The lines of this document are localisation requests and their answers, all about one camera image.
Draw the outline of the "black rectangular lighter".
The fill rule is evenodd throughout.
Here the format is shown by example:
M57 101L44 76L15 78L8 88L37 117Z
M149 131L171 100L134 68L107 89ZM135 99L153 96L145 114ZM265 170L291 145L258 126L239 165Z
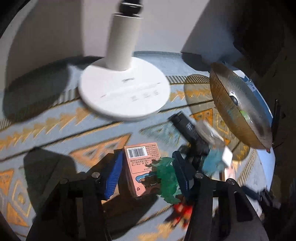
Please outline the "black rectangular lighter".
M197 155L208 155L210 151L209 144L198 134L195 126L182 112L170 116L169 121L190 143Z

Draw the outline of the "pink card box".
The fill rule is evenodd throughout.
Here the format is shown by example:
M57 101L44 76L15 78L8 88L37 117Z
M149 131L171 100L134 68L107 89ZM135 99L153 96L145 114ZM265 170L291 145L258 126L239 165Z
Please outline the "pink card box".
M127 164L128 187L135 198L157 193L160 179L152 169L153 161L160 159L157 143L146 143L124 147Z

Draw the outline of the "dark green translucent figurine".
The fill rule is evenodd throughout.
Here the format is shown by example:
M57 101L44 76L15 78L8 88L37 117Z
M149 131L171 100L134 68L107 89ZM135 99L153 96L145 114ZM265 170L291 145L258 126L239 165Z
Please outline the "dark green translucent figurine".
M160 180L160 196L170 204L180 203L177 198L182 192L179 187L177 176L173 167L174 158L162 157L160 159L152 160L147 167L156 172L157 178Z

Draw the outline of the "light green translucent figurine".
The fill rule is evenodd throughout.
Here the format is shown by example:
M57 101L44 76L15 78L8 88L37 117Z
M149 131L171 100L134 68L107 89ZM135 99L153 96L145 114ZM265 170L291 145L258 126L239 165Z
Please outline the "light green translucent figurine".
M244 117L244 119L248 122L250 122L250 117L249 115L247 114L247 112L241 110L240 113L242 114L242 116Z

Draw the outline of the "clear acrylic bar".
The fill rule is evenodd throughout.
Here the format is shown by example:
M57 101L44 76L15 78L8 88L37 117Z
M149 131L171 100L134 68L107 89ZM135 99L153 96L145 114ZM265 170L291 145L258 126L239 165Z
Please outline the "clear acrylic bar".
M199 120L195 129L197 133L212 147L221 148L225 146L224 138L206 120Z

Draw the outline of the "white desk lamp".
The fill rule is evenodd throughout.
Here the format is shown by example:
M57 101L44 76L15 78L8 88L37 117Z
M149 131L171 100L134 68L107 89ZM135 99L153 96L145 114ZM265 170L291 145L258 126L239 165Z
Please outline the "white desk lamp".
M78 83L84 103L114 120L147 118L166 104L171 93L159 68L133 56L142 7L141 1L121 1L111 19L105 57L86 67Z

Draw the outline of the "black round ball toy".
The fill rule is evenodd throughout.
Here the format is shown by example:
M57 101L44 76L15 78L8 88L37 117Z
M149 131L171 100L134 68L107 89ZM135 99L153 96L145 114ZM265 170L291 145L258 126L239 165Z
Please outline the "black round ball toy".
M236 106L238 106L238 100L237 100L237 98L236 98L235 96L233 96L233 95L230 95L229 97L231 98L231 100L233 101L233 103L234 103Z

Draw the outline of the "light blue translucent figurine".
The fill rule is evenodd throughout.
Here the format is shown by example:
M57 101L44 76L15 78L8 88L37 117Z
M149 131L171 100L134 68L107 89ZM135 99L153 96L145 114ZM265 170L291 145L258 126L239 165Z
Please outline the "light blue translucent figurine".
M227 166L222 159L224 149L211 148L209 154L203 161L202 171L207 176L213 175L215 172L223 171Z

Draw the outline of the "black whale toy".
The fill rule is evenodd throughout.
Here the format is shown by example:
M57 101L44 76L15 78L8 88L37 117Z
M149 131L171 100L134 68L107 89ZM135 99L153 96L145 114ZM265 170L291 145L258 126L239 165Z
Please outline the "black whale toy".
M195 170L200 170L202 166L202 158L209 154L209 146L207 144L182 145L178 149L184 156L184 159L193 165Z

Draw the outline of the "patterned blue woven mat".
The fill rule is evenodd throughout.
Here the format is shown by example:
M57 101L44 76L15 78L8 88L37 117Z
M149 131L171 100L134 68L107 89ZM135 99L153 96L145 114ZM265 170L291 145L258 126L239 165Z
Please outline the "patterned blue woven mat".
M26 240L53 188L100 170L125 145L156 143L162 156L187 142L169 122L179 111L205 119L234 154L235 179L255 190L270 188L275 154L250 149L224 125L210 94L208 67L194 54L140 51L171 87L168 102L146 120L100 117L82 102L77 84L95 56L69 57L25 74L1 91L1 221L11 238Z

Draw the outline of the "amber ribbed glass bowl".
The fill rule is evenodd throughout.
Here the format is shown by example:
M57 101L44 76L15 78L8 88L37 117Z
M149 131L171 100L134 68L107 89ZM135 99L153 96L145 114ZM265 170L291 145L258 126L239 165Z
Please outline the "amber ribbed glass bowl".
M273 136L268 118L241 77L222 63L212 63L210 89L218 112L234 136L254 149L268 150L272 147ZM230 95L237 98L238 106ZM244 119L241 110L247 112L250 122Z

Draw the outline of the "red toy figure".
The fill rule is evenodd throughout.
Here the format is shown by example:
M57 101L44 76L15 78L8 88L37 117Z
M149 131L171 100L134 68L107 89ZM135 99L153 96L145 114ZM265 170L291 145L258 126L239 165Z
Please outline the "red toy figure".
M178 203L173 205L173 209L175 217L171 222L172 226L175 227L180 224L183 229L186 229L191 219L193 206L186 203Z

